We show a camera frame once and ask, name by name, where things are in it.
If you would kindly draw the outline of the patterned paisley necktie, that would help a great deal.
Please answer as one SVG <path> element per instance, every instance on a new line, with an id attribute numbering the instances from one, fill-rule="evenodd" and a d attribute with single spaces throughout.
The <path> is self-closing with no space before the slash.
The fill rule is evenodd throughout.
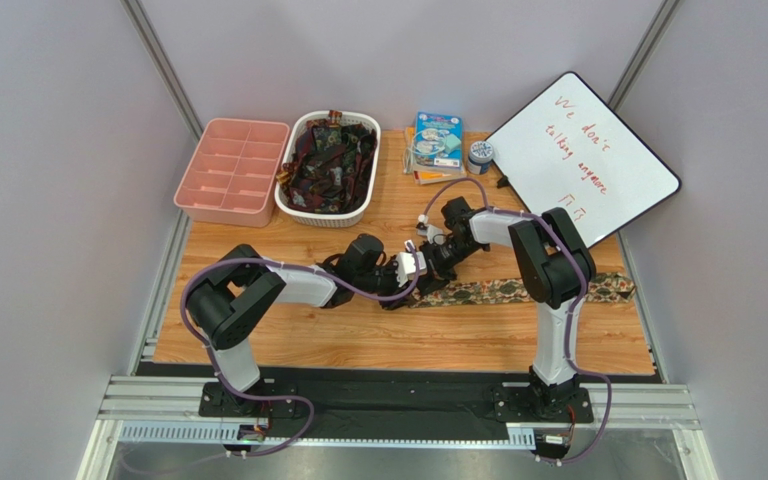
<path id="1" fill-rule="evenodd" d="M 590 283 L 585 302 L 629 303 L 636 292 L 634 281 L 620 272 L 598 274 Z M 445 286 L 431 294 L 415 294 L 410 308 L 434 308 L 459 305 L 494 305 L 532 302 L 521 279 L 461 282 Z"/>

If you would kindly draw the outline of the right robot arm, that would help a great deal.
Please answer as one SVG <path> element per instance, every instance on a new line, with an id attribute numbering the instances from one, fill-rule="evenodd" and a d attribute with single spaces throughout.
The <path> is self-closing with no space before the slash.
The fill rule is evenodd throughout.
<path id="1" fill-rule="evenodd" d="M 529 370 L 526 400 L 535 415 L 548 418 L 570 407 L 579 390 L 574 354 L 575 327 L 596 267 L 573 220 L 563 208 L 541 215 L 497 207 L 473 209 L 458 197 L 442 210 L 445 228 L 418 218 L 426 273 L 419 290 L 427 295 L 455 279 L 456 266 L 493 245 L 513 250 L 527 294 L 538 312 L 537 350 Z"/>

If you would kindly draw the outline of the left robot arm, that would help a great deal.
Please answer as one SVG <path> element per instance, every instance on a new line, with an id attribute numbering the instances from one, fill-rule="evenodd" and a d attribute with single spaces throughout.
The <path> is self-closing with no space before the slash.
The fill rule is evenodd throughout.
<path id="1" fill-rule="evenodd" d="M 388 256 L 378 238 L 361 234 L 344 252 L 303 266 L 240 244 L 198 272 L 184 288 L 180 313 L 218 375 L 218 390 L 207 394 L 203 407 L 222 406 L 242 416 L 276 402 L 293 405 L 291 394 L 272 393 L 263 384 L 250 344 L 253 330 L 279 304 L 330 309 L 362 296 L 383 307 L 399 305 L 427 270 L 414 243 L 405 247 Z"/>

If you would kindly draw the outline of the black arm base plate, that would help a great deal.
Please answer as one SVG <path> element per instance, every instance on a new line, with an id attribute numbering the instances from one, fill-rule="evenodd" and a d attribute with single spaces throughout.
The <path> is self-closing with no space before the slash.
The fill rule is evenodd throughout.
<path id="1" fill-rule="evenodd" d="M 510 423 L 596 426 L 596 390 L 604 384 L 581 377 L 573 408 L 543 418 L 528 405 L 525 373 L 264 367 L 263 384 L 272 393 L 291 394 L 295 403 L 238 416 L 222 406 L 203 407 L 207 394 L 218 390 L 205 365 L 151 364 L 137 372 L 193 380 L 198 419 L 269 420 L 273 436 L 288 436 L 312 414 L 305 438 L 328 440 L 494 441 L 507 438 Z"/>

